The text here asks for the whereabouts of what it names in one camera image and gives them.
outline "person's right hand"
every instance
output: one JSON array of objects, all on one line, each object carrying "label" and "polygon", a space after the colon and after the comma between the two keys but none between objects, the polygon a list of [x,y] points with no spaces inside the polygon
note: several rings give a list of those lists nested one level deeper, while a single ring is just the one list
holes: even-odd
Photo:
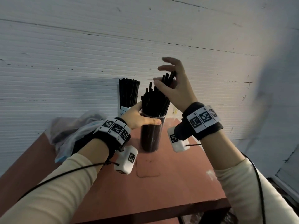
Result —
[{"label": "person's right hand", "polygon": [[171,84],[171,88],[161,82],[162,78],[154,78],[155,86],[169,98],[171,103],[184,112],[192,103],[197,101],[192,90],[185,69],[180,60],[172,57],[162,57],[162,60],[172,65],[162,65],[158,67],[159,71],[176,71],[176,81]]}]

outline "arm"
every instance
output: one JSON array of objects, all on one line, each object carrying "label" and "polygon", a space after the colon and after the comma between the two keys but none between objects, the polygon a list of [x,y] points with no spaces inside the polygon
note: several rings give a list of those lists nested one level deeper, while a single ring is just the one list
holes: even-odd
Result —
[{"label": "arm", "polygon": [[[140,116],[140,109],[141,102],[123,115],[122,118],[130,129],[144,124],[161,124],[158,119]],[[107,145],[99,139],[92,139],[43,181],[69,170],[105,162],[108,155]],[[69,223],[101,168],[102,166],[95,166],[78,170],[40,186],[10,208],[0,218],[0,224]]]},{"label": "arm", "polygon": [[[155,86],[164,93],[180,111],[184,112],[197,101],[181,61],[164,57],[158,70],[176,71],[176,81],[171,88],[160,78]],[[222,130],[201,139],[202,147],[211,162],[223,191],[234,208],[240,223],[262,223],[260,194],[256,174],[251,163],[234,146]],[[299,223],[299,218],[267,179],[259,173],[264,193],[267,223]]]}]

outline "sleeve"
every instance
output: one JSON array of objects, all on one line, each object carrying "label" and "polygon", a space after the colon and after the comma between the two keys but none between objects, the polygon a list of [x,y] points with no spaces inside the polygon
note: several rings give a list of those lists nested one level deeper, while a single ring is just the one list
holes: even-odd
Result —
[{"label": "sleeve", "polygon": [[[43,181],[91,164],[86,157],[73,154]],[[95,167],[90,167],[50,181],[17,202],[0,218],[0,223],[69,223],[96,178]]]},{"label": "sleeve", "polygon": [[[239,222],[263,223],[260,192],[250,161],[246,158],[235,167],[214,171]],[[258,174],[264,195],[266,223],[299,223],[294,210],[259,171]]]}]

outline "table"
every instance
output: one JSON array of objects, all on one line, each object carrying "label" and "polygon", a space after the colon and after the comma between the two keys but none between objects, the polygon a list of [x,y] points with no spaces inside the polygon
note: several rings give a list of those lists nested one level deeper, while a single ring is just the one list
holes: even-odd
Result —
[{"label": "table", "polygon": [[[140,129],[133,130],[128,144],[137,148],[138,156],[132,172],[122,175],[113,165],[104,166],[72,223],[147,223],[200,211],[209,211],[207,218],[215,217],[215,209],[226,212],[230,204],[201,147],[181,153],[172,150],[167,129],[178,123],[178,119],[165,120],[159,149],[151,154],[140,148]],[[0,216],[58,167],[55,156],[43,133],[4,173]]]}]

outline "clear plastic container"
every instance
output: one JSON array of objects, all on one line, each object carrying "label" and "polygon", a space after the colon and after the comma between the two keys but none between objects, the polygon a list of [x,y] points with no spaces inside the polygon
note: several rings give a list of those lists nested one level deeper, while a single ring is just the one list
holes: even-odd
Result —
[{"label": "clear plastic container", "polygon": [[162,124],[160,125],[144,125],[141,127],[140,143],[144,151],[154,152],[159,148],[159,142],[161,138],[162,128],[165,120],[165,116],[152,117],[148,116],[141,110],[141,115],[145,117],[160,119]]}]

